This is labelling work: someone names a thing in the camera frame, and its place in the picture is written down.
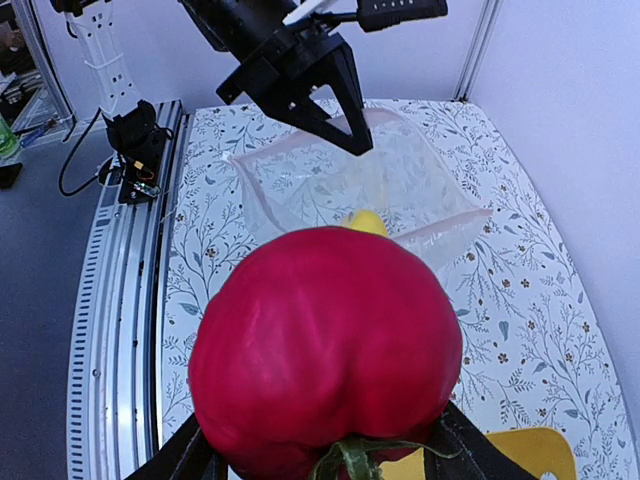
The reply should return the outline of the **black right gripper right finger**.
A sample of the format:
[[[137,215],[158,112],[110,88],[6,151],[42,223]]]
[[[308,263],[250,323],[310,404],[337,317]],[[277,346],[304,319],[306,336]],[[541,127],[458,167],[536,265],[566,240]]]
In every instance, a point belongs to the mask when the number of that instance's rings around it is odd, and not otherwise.
[[[534,479],[494,447],[452,402],[436,420],[426,446],[427,479]]]

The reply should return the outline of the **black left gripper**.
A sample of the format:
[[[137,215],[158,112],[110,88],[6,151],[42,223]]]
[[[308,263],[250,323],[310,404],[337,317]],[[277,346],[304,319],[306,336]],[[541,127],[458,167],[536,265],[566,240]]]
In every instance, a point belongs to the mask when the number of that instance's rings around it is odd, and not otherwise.
[[[227,105],[245,94],[267,115],[353,155],[373,148],[353,53],[333,32],[350,15],[325,13],[321,1],[184,1],[187,14],[214,50],[237,68],[217,88]],[[345,132],[311,98],[328,87]]]

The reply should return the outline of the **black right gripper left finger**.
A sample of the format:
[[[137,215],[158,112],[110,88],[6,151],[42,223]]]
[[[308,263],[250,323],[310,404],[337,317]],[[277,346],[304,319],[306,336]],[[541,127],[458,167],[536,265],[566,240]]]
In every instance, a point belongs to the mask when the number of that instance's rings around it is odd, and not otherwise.
[[[218,479],[219,460],[194,414],[126,480]]]

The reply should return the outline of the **clear zip top bag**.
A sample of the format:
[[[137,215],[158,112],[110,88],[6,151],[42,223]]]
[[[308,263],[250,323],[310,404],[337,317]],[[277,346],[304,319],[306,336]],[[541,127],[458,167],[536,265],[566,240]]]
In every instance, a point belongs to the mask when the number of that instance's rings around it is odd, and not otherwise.
[[[366,109],[365,118],[374,147],[360,156],[303,131],[228,156],[247,230],[266,243],[370,211],[431,269],[446,266],[474,242],[491,210],[467,197],[414,122],[383,108]]]

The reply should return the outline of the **yellow toy lemon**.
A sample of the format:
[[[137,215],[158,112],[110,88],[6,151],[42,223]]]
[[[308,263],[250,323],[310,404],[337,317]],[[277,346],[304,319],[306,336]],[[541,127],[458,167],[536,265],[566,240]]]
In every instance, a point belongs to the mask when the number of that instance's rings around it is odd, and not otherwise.
[[[384,221],[371,210],[353,211],[342,220],[341,225],[352,230],[389,237]]]

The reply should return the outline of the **red toy bell pepper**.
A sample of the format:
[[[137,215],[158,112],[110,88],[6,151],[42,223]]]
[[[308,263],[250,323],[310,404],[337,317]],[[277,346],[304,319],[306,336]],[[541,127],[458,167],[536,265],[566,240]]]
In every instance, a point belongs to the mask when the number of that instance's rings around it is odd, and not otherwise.
[[[285,234],[212,297],[191,352],[194,412],[243,479],[305,479],[348,436],[423,441],[463,340],[429,267],[380,235]]]

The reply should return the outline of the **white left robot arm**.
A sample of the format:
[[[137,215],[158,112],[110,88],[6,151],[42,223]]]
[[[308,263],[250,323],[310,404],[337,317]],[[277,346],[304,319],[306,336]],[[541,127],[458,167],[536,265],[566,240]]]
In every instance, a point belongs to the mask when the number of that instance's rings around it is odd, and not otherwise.
[[[129,153],[147,140],[155,111],[130,79],[112,35],[112,3],[52,6],[64,14],[98,82],[112,146]],[[315,15],[286,25],[297,8],[292,1],[186,1],[183,7],[215,50],[240,63],[216,90],[226,104],[246,94],[267,117],[353,155],[372,149],[352,50],[327,20]]]

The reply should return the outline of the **yellow plastic basket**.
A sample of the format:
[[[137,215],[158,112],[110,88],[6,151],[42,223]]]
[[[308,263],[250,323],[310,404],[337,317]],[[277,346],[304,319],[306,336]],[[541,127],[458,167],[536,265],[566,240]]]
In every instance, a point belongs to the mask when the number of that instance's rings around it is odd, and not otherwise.
[[[486,433],[487,440],[536,479],[577,479],[571,446],[558,431],[548,427],[520,428]],[[395,462],[381,464],[383,479],[436,479],[424,466],[424,449]]]

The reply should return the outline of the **floral patterned table mat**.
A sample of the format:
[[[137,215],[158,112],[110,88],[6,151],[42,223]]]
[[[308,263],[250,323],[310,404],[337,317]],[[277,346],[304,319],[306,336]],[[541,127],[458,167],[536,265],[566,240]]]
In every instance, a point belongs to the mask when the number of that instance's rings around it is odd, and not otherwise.
[[[461,189],[492,210],[480,235],[440,272],[464,334],[453,398],[480,428],[562,432],[582,479],[635,479],[636,438],[617,372],[569,250],[507,143],[477,106],[385,100],[419,126]],[[159,438],[191,414],[187,365],[204,307],[254,246],[229,157],[288,133],[250,104],[198,110],[165,220],[172,231],[164,298]]]

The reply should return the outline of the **aluminium front rail base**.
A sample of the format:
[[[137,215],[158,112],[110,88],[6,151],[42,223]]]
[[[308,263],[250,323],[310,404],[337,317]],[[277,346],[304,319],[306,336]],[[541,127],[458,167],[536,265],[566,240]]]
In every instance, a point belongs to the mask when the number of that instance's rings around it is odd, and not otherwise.
[[[100,192],[73,318],[66,413],[67,476],[124,479],[159,447],[160,298],[168,264],[165,222],[177,195],[191,117],[178,100],[158,105],[173,132],[161,158],[161,194],[120,202],[122,182]]]

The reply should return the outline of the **right aluminium corner post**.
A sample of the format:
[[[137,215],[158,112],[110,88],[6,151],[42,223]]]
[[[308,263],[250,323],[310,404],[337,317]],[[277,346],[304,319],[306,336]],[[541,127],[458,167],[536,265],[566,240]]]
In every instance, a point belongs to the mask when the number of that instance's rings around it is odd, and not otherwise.
[[[492,33],[497,24],[502,4],[502,0],[486,0],[483,2],[471,44],[454,89],[454,101],[468,102],[470,99],[484,56],[489,47]]]

